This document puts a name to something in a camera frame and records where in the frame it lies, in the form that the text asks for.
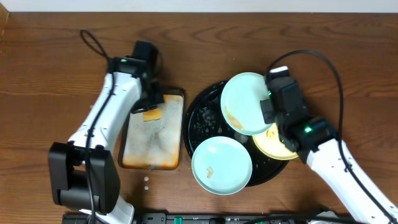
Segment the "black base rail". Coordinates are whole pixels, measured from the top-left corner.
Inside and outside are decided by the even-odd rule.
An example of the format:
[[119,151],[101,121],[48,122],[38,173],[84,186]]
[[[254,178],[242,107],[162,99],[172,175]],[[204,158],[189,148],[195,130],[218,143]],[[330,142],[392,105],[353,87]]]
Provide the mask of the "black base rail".
[[[62,224],[84,224],[87,215],[64,214]],[[166,215],[164,213],[145,213],[143,215],[135,215],[133,224],[243,224],[251,220],[261,218],[259,216],[249,215]],[[260,224],[294,224],[294,223],[321,223],[329,224],[335,222],[326,222],[319,220],[295,221],[295,220],[271,220],[259,222]]]

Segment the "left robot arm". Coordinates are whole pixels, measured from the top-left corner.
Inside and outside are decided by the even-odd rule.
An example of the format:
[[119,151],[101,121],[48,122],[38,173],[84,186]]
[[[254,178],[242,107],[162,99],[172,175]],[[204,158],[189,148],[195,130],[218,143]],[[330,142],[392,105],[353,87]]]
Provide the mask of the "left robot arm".
[[90,113],[66,143],[48,153],[55,204],[88,214],[89,222],[132,223],[134,207],[120,196],[113,161],[116,140],[130,113],[164,102],[154,81],[159,50],[138,40],[132,55],[108,59],[104,85]]

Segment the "light blue plate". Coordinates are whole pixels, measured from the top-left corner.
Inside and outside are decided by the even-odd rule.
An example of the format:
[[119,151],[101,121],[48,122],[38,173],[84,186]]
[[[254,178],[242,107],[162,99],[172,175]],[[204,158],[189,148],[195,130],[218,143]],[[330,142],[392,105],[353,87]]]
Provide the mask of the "light blue plate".
[[221,112],[227,124],[240,134],[253,136],[267,131],[260,101],[269,98],[265,79],[254,72],[235,75],[221,93]]
[[247,186],[252,176],[252,160],[238,141],[216,136],[195,149],[192,172],[206,191],[216,195],[232,195]]

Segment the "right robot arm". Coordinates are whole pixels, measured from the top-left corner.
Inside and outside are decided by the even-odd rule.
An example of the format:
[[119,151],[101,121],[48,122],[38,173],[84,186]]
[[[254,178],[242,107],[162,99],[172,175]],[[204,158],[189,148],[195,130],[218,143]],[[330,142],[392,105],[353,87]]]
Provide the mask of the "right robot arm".
[[261,109],[265,122],[277,125],[281,143],[329,185],[355,221],[397,223],[397,207],[360,168],[340,129],[310,116],[296,79],[268,74],[265,81],[269,97]]

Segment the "black round tray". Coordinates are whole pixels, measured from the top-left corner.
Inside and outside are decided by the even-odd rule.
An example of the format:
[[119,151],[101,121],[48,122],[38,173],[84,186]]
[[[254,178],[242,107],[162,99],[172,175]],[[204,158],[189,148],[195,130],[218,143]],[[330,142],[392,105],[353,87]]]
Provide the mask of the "black round tray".
[[226,81],[215,83],[203,90],[191,103],[183,122],[183,140],[188,155],[208,138],[225,136],[241,143],[252,160],[252,175],[248,187],[261,185],[282,172],[289,163],[263,154],[255,145],[252,136],[236,132],[224,119],[221,112],[221,93]]

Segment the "orange sponge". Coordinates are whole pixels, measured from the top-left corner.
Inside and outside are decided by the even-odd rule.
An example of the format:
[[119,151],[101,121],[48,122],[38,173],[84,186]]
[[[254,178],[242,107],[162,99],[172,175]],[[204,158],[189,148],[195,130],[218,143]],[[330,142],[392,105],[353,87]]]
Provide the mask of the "orange sponge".
[[162,117],[162,111],[158,108],[143,112],[144,121],[154,121]]

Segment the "yellow plate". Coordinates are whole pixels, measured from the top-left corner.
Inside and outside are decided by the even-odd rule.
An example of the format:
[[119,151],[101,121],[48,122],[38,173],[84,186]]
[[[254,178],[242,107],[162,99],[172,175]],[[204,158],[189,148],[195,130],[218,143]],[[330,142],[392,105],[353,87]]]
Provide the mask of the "yellow plate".
[[257,148],[266,156],[277,160],[291,160],[299,155],[296,152],[288,150],[279,139],[277,125],[272,124],[266,131],[254,135],[253,141]]

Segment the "black rectangular soapy tray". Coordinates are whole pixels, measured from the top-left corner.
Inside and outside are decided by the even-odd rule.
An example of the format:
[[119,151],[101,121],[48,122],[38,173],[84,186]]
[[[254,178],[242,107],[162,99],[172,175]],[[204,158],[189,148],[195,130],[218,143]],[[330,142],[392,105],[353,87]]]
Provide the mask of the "black rectangular soapy tray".
[[174,170],[178,166],[184,92],[166,90],[158,105],[162,117],[144,121],[143,113],[129,114],[124,123],[118,164],[125,169]]

